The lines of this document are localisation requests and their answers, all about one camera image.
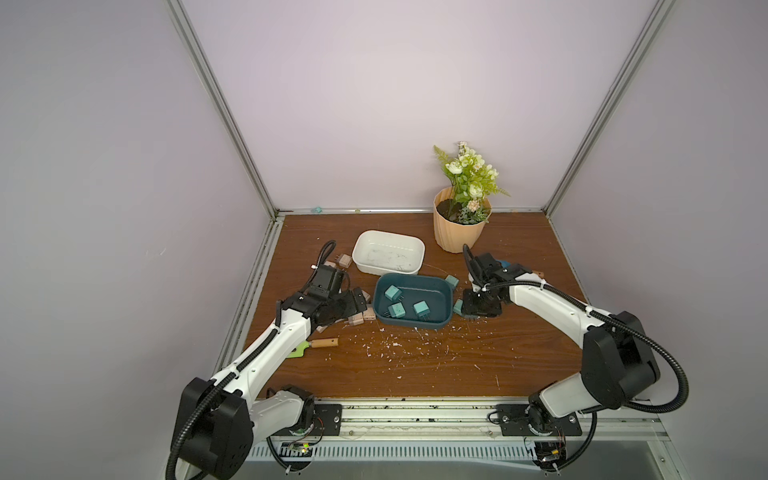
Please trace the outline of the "white plastic storage box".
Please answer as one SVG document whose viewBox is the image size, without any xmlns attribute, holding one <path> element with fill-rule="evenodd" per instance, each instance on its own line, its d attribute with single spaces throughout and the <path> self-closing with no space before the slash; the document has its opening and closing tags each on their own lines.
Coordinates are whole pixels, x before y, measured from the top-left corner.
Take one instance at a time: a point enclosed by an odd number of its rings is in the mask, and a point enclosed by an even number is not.
<svg viewBox="0 0 768 480">
<path fill-rule="evenodd" d="M 415 275 L 421 269 L 425 250 L 417 237 L 368 230 L 358 237 L 352 259 L 362 273 Z"/>
</svg>

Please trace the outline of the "teal plastic storage box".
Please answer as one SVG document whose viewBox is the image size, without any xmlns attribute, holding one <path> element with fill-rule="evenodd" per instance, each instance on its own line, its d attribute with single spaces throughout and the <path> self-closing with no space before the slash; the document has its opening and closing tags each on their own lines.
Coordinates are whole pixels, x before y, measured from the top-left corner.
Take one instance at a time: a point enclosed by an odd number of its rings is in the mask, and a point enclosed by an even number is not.
<svg viewBox="0 0 768 480">
<path fill-rule="evenodd" d="M 393 303 L 385 296 L 385 290 L 395 285 L 403 291 L 401 302 L 406 310 L 406 315 L 401 319 L 389 318 L 387 307 Z M 376 284 L 372 296 L 372 307 L 377 318 L 384 324 L 409 328 L 424 328 L 438 330 L 445 327 L 453 316 L 454 289 L 441 278 L 388 273 L 383 275 Z M 414 313 L 413 305 L 419 301 L 426 301 L 430 307 L 430 315 L 427 319 L 418 319 Z"/>
</svg>

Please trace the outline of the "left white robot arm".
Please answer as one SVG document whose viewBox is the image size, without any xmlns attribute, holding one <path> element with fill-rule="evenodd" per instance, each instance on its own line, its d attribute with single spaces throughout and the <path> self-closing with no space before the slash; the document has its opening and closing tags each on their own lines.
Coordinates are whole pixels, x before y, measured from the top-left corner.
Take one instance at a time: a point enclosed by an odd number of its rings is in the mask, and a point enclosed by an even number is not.
<svg viewBox="0 0 768 480">
<path fill-rule="evenodd" d="M 306 428 L 314 397 L 288 386 L 269 398 L 259 394 L 288 356 L 320 326 L 362 313 L 366 299 L 346 286 L 345 271 L 317 264 L 302 289 L 276 303 L 265 331 L 209 379 L 194 378 L 181 394 L 164 476 L 174 479 L 180 462 L 196 478 L 234 476 L 252 446 L 285 428 Z"/>
</svg>

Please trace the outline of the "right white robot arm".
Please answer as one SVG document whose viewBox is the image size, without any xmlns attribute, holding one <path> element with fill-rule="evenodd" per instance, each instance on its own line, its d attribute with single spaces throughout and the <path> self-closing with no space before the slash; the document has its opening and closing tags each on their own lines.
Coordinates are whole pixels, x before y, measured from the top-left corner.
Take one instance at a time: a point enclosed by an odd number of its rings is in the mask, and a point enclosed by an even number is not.
<svg viewBox="0 0 768 480">
<path fill-rule="evenodd" d="M 634 314 L 610 313 L 551 285 L 531 269 L 507 264 L 489 253 L 475 255 L 462 249 L 470 288 L 464 290 L 465 317 L 493 318 L 503 306 L 524 308 L 565 334 L 581 350 L 578 373 L 532 394 L 524 417 L 529 430 L 551 434 L 557 421 L 576 412 L 629 408 L 664 414 L 682 408 L 690 396 L 690 382 L 674 356 L 644 331 Z M 676 378 L 674 397 L 660 405 L 636 398 L 661 378 L 659 359 Z"/>
</svg>

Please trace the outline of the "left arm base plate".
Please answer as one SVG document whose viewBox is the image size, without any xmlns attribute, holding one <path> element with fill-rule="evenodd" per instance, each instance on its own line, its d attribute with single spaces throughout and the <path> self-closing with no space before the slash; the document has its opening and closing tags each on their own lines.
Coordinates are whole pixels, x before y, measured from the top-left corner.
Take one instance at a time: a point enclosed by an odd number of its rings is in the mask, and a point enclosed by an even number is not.
<svg viewBox="0 0 768 480">
<path fill-rule="evenodd" d="M 343 406 L 340 403 L 320 403 L 314 405 L 314 410 L 307 421 L 300 420 L 296 425 L 283 428 L 275 436 L 299 438 L 305 435 L 339 436 Z"/>
</svg>

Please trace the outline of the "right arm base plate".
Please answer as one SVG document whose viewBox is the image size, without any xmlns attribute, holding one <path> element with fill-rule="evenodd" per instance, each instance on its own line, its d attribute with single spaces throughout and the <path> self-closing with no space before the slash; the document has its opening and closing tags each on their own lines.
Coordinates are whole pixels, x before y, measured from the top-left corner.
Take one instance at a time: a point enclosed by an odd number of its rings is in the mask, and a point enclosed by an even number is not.
<svg viewBox="0 0 768 480">
<path fill-rule="evenodd" d="M 552 417 L 543 407 L 530 404 L 498 404 L 487 420 L 501 429 L 503 436 L 581 436 L 578 418 L 574 414 Z"/>
</svg>

